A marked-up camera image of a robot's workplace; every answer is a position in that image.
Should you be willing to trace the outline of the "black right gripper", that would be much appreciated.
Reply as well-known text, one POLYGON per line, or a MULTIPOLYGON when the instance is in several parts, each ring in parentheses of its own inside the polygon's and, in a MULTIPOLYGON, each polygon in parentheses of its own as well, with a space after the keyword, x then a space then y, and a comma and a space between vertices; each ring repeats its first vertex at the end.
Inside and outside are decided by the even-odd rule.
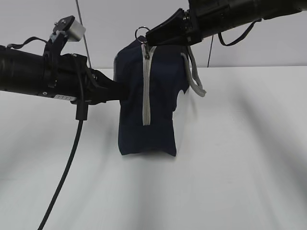
POLYGON ((150 46, 192 46, 203 41, 198 13, 203 0, 189 0, 189 8, 179 8, 170 18, 149 30, 146 40, 150 46))

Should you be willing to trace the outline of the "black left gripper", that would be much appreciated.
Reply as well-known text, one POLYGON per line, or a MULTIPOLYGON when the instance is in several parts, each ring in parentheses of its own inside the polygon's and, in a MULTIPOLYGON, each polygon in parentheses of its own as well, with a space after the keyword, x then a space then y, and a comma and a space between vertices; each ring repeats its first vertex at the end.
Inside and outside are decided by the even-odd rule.
POLYGON ((44 96, 75 103, 81 99, 80 81, 77 71, 81 72, 85 101, 90 105, 108 101, 124 101, 129 97, 129 88, 121 82, 108 78, 102 72, 86 65, 87 58, 82 55, 65 54, 58 59, 55 86, 44 89, 44 96))

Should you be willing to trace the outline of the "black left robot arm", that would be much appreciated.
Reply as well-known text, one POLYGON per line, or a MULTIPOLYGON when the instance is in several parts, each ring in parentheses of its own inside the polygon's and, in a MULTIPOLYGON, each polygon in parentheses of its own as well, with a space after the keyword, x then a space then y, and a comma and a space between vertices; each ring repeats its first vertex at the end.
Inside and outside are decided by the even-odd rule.
POLYGON ((0 47, 0 89, 77 104, 83 97, 89 105, 123 101, 128 87, 102 72, 87 67, 87 57, 65 54, 52 68, 46 57, 0 47))

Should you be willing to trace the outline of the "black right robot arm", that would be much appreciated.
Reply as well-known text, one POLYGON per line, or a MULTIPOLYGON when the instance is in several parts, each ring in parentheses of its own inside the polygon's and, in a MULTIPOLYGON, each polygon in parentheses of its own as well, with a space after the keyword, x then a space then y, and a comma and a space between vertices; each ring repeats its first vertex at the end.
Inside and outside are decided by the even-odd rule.
POLYGON ((249 24, 237 40, 229 43, 233 46, 247 36, 255 23, 306 9, 305 0, 191 0, 188 10, 178 9, 149 30, 146 39, 151 46, 192 46, 209 36, 249 24))

